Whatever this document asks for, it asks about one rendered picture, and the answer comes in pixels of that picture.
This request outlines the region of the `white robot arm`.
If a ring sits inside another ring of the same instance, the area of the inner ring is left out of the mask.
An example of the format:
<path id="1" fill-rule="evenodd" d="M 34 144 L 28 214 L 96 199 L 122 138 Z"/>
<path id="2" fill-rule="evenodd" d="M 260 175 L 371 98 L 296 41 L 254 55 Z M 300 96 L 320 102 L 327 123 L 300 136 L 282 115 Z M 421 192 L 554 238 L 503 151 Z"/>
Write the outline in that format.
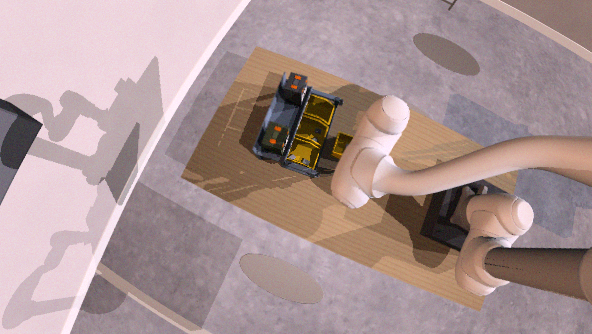
<path id="1" fill-rule="evenodd" d="M 335 199 L 353 209 L 385 194 L 426 195 L 523 169 L 592 187 L 592 136 L 514 138 L 422 170 L 401 169 L 388 155 L 409 114 L 408 105 L 393 95 L 369 107 L 334 171 Z M 592 304 L 592 247 L 511 247 L 531 227 L 533 210 L 515 195 L 487 190 L 481 186 L 475 193 L 464 186 L 450 218 L 469 232 L 455 265 L 457 284 L 485 296 L 513 282 Z"/>

